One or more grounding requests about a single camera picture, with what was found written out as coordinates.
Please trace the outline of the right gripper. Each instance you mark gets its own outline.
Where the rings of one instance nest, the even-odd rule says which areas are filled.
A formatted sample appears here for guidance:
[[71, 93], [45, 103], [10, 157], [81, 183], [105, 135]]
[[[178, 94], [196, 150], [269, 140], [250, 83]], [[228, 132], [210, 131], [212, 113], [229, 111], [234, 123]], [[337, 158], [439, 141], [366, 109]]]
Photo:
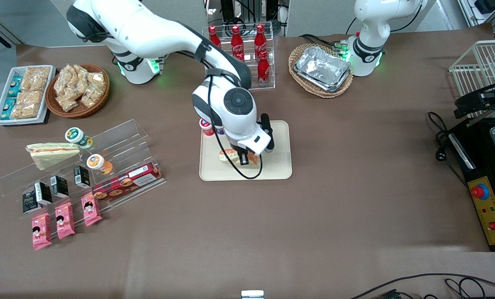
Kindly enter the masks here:
[[239, 140], [230, 140], [232, 146], [241, 148], [239, 150], [240, 165], [249, 165], [249, 152], [259, 156], [266, 151], [270, 142], [272, 142], [272, 137], [260, 124], [255, 124], [253, 132], [246, 137], [240, 138]]

